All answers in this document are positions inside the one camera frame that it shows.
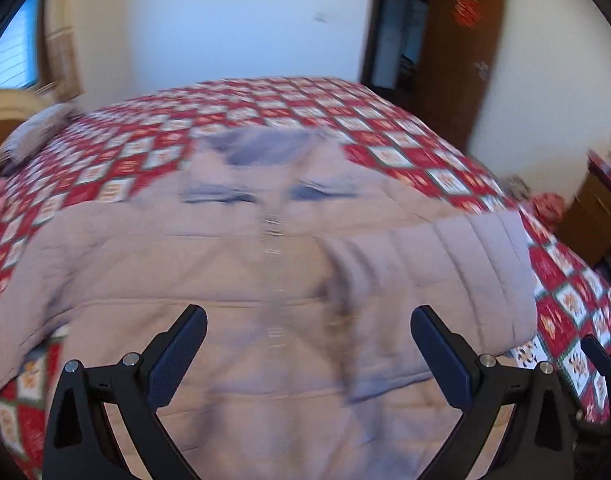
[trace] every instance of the pillow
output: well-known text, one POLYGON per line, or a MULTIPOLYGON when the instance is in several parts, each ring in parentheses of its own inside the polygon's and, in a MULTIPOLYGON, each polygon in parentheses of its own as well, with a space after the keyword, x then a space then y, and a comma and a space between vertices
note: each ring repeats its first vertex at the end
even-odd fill
POLYGON ((17 170, 78 115, 73 104, 60 103, 30 117, 0 146, 0 169, 17 170))

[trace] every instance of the doorway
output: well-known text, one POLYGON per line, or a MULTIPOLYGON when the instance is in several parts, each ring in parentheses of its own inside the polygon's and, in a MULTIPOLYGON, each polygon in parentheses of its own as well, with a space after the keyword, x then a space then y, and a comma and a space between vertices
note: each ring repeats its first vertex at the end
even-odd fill
POLYGON ((361 82, 466 152, 505 0, 374 0, 361 82))
POLYGON ((409 108, 428 15, 428 0, 375 0, 362 83, 409 108))

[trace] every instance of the black clamp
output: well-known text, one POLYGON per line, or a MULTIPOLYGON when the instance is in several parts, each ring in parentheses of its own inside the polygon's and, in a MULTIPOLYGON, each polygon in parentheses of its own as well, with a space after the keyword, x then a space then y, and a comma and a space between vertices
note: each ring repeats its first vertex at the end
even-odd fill
POLYGON ((463 410, 419 480, 465 480, 506 404, 514 404, 514 410, 482 479, 573 478, 572 431, 550 363, 527 370, 503 366, 490 355, 478 356, 427 305, 414 310, 410 329, 448 403, 463 410))
POLYGON ((154 479, 200 480, 156 416, 169 404, 207 333, 203 308, 189 305, 143 351, 115 365, 85 368, 69 361, 61 373, 47 425, 46 480, 138 480, 125 463, 104 403, 117 404, 125 427, 154 479))

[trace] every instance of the quilt square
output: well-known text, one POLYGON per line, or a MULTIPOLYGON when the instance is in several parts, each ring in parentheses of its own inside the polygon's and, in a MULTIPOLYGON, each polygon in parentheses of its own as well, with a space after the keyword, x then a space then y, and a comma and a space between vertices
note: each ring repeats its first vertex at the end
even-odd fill
POLYGON ((254 97, 251 97, 245 94, 231 95, 228 100, 229 102, 236 103, 236 104, 241 104, 241 103, 254 104, 256 102, 256 99, 254 97))
POLYGON ((293 118, 266 119, 266 124, 274 128, 301 128, 301 123, 293 118))
POLYGON ((550 255, 540 246, 529 248, 532 268, 547 290, 556 290, 565 282, 565 274, 554 263, 550 255))
POLYGON ((133 183, 134 177, 109 180, 101 187, 96 200, 99 202, 122 202, 130 193, 133 183))
POLYGON ((548 354, 545 352, 543 343, 541 343, 538 334, 532 341, 512 348, 510 353, 520 368, 528 368, 530 370, 535 368, 540 362, 549 360, 548 354))
POLYGON ((16 218, 12 222, 8 224, 3 232, 3 236, 0 239, 0 243, 4 244, 12 240, 15 237, 16 231, 18 231, 18 227, 21 225, 22 218, 16 218))
POLYGON ((601 285, 601 280, 593 270, 585 269, 581 275, 583 276, 583 279, 588 282, 588 285, 592 289, 592 292, 597 299, 603 296, 603 285, 601 285))
POLYGON ((48 184, 48 186, 45 186, 41 191, 39 191, 34 197, 34 200, 32 200, 32 205, 36 205, 49 197, 56 187, 56 184, 56 182, 48 184))
POLYGON ((283 101, 273 100, 273 101, 257 101, 256 106, 262 109, 272 109, 272 108, 287 108, 287 105, 283 101))
POLYGON ((22 240, 14 242, 10 246, 10 252, 8 253, 8 257, 5 259, 5 263, 3 264, 4 269, 9 266, 16 265, 16 263, 20 260, 23 251, 25 250, 27 242, 27 239, 23 238, 22 240))
POLYGON ((594 294, 592 293, 592 289, 589 288, 588 282, 584 280, 580 275, 576 274, 570 277, 570 283, 577 289, 583 303, 585 304, 594 304, 594 294))
POLYGON ((368 104, 374 108, 377 108, 378 110, 392 110, 392 108, 394 108, 393 104, 385 100, 371 99, 368 101, 368 104))
POLYGON ((355 116, 356 116, 356 112, 354 110, 352 110, 352 108, 346 108, 346 107, 343 107, 343 106, 330 107, 330 108, 326 108, 326 110, 328 111, 329 114, 334 115, 334 116, 338 116, 338 117, 355 118, 355 116))
POLYGON ((65 199, 65 195, 65 193, 61 193, 59 195, 51 196, 50 198, 45 200, 41 204, 41 207, 39 208, 38 214, 34 218, 34 222, 32 222, 32 225, 42 224, 43 222, 52 218, 61 208, 61 204, 65 199))
POLYGON ((391 168, 411 168, 412 163, 396 148, 368 148, 383 164, 391 168))
POLYGON ((226 105, 201 105, 199 115, 222 114, 227 111, 226 105))
POLYGON ((448 194, 470 194, 470 190, 450 170, 428 170, 428 174, 448 194))
MULTIPOLYGON (((463 164, 463 161, 465 160, 465 158, 461 159, 456 157, 457 160, 463 164)), ((487 184, 487 186, 489 186, 490 188, 492 188, 492 190, 499 196, 505 196, 505 193, 503 193, 503 190, 501 189, 501 186, 499 186, 499 184, 497 183, 497 181, 495 179, 493 179, 490 176, 486 176, 486 175, 481 175, 481 180, 484 181, 484 183, 487 184)))
POLYGON ((336 130, 334 128, 328 128, 327 131, 330 134, 330 136, 332 136, 334 139, 336 139, 341 144, 354 144, 355 143, 355 140, 352 137, 350 137, 345 132, 342 132, 341 130, 336 130))
POLYGON ((112 148, 118 148, 119 146, 123 146, 127 142, 127 139, 129 139, 131 136, 131 132, 127 132, 125 134, 112 137, 108 140, 108 142, 106 142, 105 149, 111 150, 112 148))
POLYGON ((490 211, 506 211, 508 206, 498 196, 488 195, 481 199, 490 211))
POLYGON ((51 179, 51 175, 50 176, 44 176, 43 178, 39 178, 37 181, 35 181, 35 183, 32 185, 32 187, 28 190, 28 193, 34 193, 37 192, 39 189, 42 189, 45 184, 47 184, 51 179))
POLYGON ((306 117, 300 120, 306 128, 319 128, 324 127, 328 130, 338 128, 339 125, 327 117, 306 117))
POLYGON ((343 126, 346 130, 351 130, 355 132, 371 132, 372 128, 370 128, 364 121, 356 117, 337 117, 336 120, 338 123, 343 126))
POLYGON ((299 92, 290 92, 287 94, 281 94, 281 98, 287 102, 299 102, 299 101, 308 101, 309 98, 305 94, 301 94, 299 92))
POLYGON ((143 126, 152 126, 154 124, 161 124, 167 121, 168 117, 170 117, 168 114, 150 115, 149 117, 141 121, 141 124, 143 124, 143 126))
POLYGON ((607 294, 604 294, 603 297, 597 301, 597 307, 603 312, 603 317, 611 332, 611 308, 607 294))
POLYGON ((588 359, 581 350, 580 341, 577 341, 563 356, 562 365, 577 395, 582 396, 589 381, 589 368, 588 359))
POLYGON ((256 97, 268 97, 276 95, 276 90, 271 88, 264 88, 261 90, 253 90, 252 94, 256 95, 256 97))
POLYGON ((470 214, 480 215, 487 211, 487 206, 476 196, 453 195, 448 197, 447 201, 456 207, 466 210, 470 214))
POLYGON ((521 219, 523 220, 525 229, 535 242, 540 245, 556 243, 556 238, 554 238, 550 231, 543 227, 540 221, 521 206, 519 206, 519 211, 521 211, 521 219))
POLYGON ((387 169, 385 171, 406 186, 418 189, 425 196, 439 197, 442 195, 439 186, 423 170, 387 169))
POLYGON ((377 162, 365 146, 360 144, 345 144, 343 149, 350 162, 360 164, 366 168, 375 168, 377 162))
POLYGON ((153 143, 154 137, 141 137, 141 139, 133 140, 124 146, 119 156, 126 157, 138 155, 138 153, 149 152, 152 149, 153 143))
POLYGON ((187 130, 192 126, 192 119, 171 119, 165 121, 160 127, 162 132, 173 132, 176 130, 187 130))
POLYGON ((556 299, 559 301, 563 309, 570 314, 570 317, 572 317, 577 327, 581 328, 581 325, 588 315, 588 311, 586 310, 579 293, 572 287, 572 285, 568 284, 556 294, 556 299))
POLYGON ((80 171, 83 168, 88 167, 94 161, 94 159, 95 159, 94 155, 87 156, 86 158, 84 158, 83 160, 80 160, 76 164, 71 165, 68 172, 76 173, 77 171, 80 171))
POLYGON ((228 128, 225 124, 214 123, 206 124, 205 126, 194 127, 189 131, 190 139, 198 139, 199 137, 220 134, 226 131, 228 128))
POLYGON ((598 308, 592 313, 592 326, 594 327, 594 334, 597 336, 599 342, 605 347, 611 340, 610 328, 607 325, 607 320, 603 314, 603 311, 598 308))
POLYGON ((467 167, 461 162, 454 153, 435 150, 438 157, 445 160, 450 166, 460 171, 467 171, 467 167))
POLYGON ((26 456, 21 442, 16 406, 2 400, 0 400, 0 436, 5 447, 23 458, 26 456))
POLYGON ((495 192, 494 188, 489 186, 481 175, 468 171, 455 171, 455 175, 460 178, 470 190, 477 195, 490 195, 495 192))
POLYGON ((578 329, 551 296, 537 301, 538 333, 553 355, 562 355, 577 337, 578 329))
POLYGON ((302 92, 305 92, 306 94, 310 94, 310 95, 325 95, 326 91, 323 90, 322 88, 318 88, 317 86, 308 86, 308 87, 303 87, 301 88, 302 92))
POLYGON ((77 160, 80 159, 81 153, 73 153, 71 155, 66 156, 61 163, 62 166, 70 166, 74 164, 77 160))
POLYGON ((561 272, 566 276, 570 276, 574 272, 572 263, 565 257, 565 255, 558 249, 556 245, 550 245, 546 248, 547 253, 550 255, 554 263, 561 269, 561 272))
POLYGON ((352 137, 359 144, 364 146, 391 146, 387 137, 375 132, 353 132, 352 137))
POLYGON ((319 105, 325 108, 335 108, 335 107, 343 106, 343 103, 341 101, 339 101, 338 99, 333 99, 332 97, 317 97, 314 100, 319 105))
POLYGON ((325 117, 325 112, 320 108, 314 106, 297 106, 292 108, 295 114, 299 117, 312 118, 312 117, 325 117))
POLYGON ((599 409, 603 410, 605 407, 605 400, 607 399, 607 384, 605 384, 605 379, 599 372, 595 372, 594 379, 592 379, 592 386, 594 387, 599 409))
POLYGON ((147 159, 143 163, 143 169, 152 170, 154 168, 158 168, 159 166, 163 166, 172 160, 176 160, 181 154, 181 149, 182 147, 177 145, 150 152, 147 159))
POLYGON ((102 178, 106 174, 110 166, 111 162, 104 162, 103 164, 91 166, 79 175, 79 180, 77 180, 76 183, 86 184, 88 182, 94 182, 95 180, 102 178))
POLYGON ((420 148, 421 145, 403 132, 384 132, 397 146, 401 148, 420 148))
POLYGON ((443 146, 448 152, 452 152, 452 153, 454 153, 457 156, 463 156, 463 153, 461 153, 460 150, 457 150, 453 145, 451 145, 449 142, 447 142, 447 140, 442 139, 439 136, 436 136, 436 139, 437 139, 437 142, 441 146, 443 146))
POLYGON ((341 101, 355 101, 357 96, 350 92, 332 92, 337 99, 341 99, 341 101))
POLYGON ((234 108, 227 113, 227 118, 231 121, 242 121, 253 117, 258 117, 258 111, 249 106, 234 108))
POLYGON ((415 121, 397 119, 396 123, 399 124, 406 132, 412 135, 425 136, 427 135, 415 121))
POLYGON ((361 115, 361 117, 364 117, 365 119, 383 119, 383 114, 379 111, 376 110, 372 107, 369 106, 355 106, 354 110, 359 112, 359 115, 361 115))
POLYGON ((18 400, 36 404, 42 402, 45 393, 46 375, 45 349, 35 348, 25 357, 21 373, 16 377, 18 400))
POLYGON ((296 91, 296 86, 292 86, 289 84, 274 85, 274 88, 276 90, 279 90, 280 92, 295 92, 296 91))
MULTIPOLYGON (((410 162, 420 168, 427 168, 428 170, 442 170, 447 167, 447 164, 442 159, 438 158, 431 150, 425 148, 403 148, 403 153, 410 159, 410 162)), ((455 171, 451 172, 457 177, 460 182, 463 180, 455 171)))

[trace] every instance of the window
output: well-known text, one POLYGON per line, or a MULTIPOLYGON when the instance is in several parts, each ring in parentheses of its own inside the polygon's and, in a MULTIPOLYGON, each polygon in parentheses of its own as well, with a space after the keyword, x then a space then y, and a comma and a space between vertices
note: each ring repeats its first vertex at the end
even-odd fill
POLYGON ((37 82, 38 0, 26 0, 0 37, 0 88, 24 88, 37 82))

